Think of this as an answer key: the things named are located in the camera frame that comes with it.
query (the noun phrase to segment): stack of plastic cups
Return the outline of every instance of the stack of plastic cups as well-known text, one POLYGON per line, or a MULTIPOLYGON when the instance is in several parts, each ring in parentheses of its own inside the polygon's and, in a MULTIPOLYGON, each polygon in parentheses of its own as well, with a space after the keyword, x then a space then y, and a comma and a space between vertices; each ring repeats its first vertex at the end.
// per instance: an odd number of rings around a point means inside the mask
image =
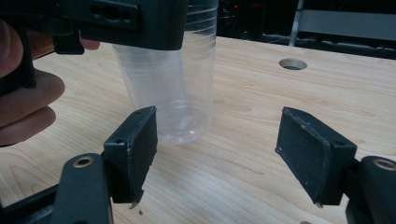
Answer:
POLYGON ((181 50, 114 46, 134 110, 157 106, 160 141, 188 143, 210 128, 217 7, 189 1, 181 50))

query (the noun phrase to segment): round hole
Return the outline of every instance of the round hole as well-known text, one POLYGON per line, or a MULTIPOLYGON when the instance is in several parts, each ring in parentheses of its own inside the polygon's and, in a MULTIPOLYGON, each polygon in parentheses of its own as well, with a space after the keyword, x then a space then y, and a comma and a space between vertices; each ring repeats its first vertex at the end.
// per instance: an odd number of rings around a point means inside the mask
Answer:
POLYGON ((93 5, 91 6, 91 13, 94 17, 100 17, 102 15, 102 8, 97 5, 93 5))
POLYGON ((82 168, 89 166, 93 163, 93 158, 92 157, 82 157, 73 162, 73 166, 76 168, 82 168))
POLYGON ((374 160, 373 163, 376 166, 378 166, 379 168, 382 168, 384 170, 396 171, 396 163, 394 163, 393 161, 377 159, 377 160, 374 160))
POLYGON ((105 7, 103 16, 109 21, 117 21, 120 19, 120 11, 116 7, 105 7))
POLYGON ((121 18, 124 22, 130 22, 132 20, 132 15, 130 12, 124 11, 122 12, 121 18))
POLYGON ((303 70, 308 66, 305 62, 298 59, 283 59, 279 62, 279 65, 289 70, 303 70))

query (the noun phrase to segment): wooden table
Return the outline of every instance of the wooden table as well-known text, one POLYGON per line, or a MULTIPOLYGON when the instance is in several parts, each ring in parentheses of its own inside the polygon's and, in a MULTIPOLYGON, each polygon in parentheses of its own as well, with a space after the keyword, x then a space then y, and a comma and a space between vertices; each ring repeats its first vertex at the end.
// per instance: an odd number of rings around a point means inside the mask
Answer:
MULTIPOLYGON (((396 62, 218 38, 213 126, 184 146, 158 145, 141 203, 113 206, 115 223, 346 223, 345 206, 319 209, 275 153, 283 106, 304 110, 358 145, 357 158, 396 160, 396 62), (279 66, 295 58, 301 71, 279 66)), ((0 150, 0 198, 11 204, 57 184, 63 164, 103 151, 133 111, 111 46, 50 55, 64 96, 43 133, 0 150)))

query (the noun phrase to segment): bolt hole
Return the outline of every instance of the bolt hole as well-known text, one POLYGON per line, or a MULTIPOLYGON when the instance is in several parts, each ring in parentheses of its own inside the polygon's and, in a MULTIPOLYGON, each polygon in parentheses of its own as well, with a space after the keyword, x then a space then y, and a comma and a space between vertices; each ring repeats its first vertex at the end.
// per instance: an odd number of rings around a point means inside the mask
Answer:
POLYGON ((298 59, 283 59, 279 62, 279 65, 288 70, 303 70, 308 65, 298 59))
POLYGON ((374 164, 384 170, 396 171, 396 164, 392 161, 377 159, 377 160, 374 160, 374 164))
POLYGON ((120 19, 120 11, 116 7, 105 7, 103 9, 103 15, 109 21, 117 21, 120 19))
POLYGON ((97 5, 91 6, 91 14, 94 17, 100 17, 102 15, 102 8, 97 5))
POLYGON ((83 157, 83 158, 80 158, 80 159, 76 160, 73 163, 73 166, 76 167, 76 168, 82 168, 82 167, 89 166, 92 163, 93 163, 93 158, 92 157, 83 157))

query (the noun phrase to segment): hand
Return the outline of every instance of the hand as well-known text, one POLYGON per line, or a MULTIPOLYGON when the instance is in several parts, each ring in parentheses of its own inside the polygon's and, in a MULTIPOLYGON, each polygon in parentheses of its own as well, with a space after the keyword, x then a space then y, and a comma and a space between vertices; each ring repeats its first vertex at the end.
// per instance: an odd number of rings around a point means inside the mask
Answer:
MULTIPOLYGON (((27 31, 32 57, 36 59, 53 51, 48 35, 27 31)), ((99 42, 80 40, 85 49, 98 49, 99 42)), ((0 20, 0 77, 11 73, 21 63, 23 48, 15 30, 0 20)), ((25 141, 49 127, 55 113, 49 104, 64 92, 64 83, 53 74, 35 69, 37 87, 19 88, 0 96, 0 146, 25 141)))

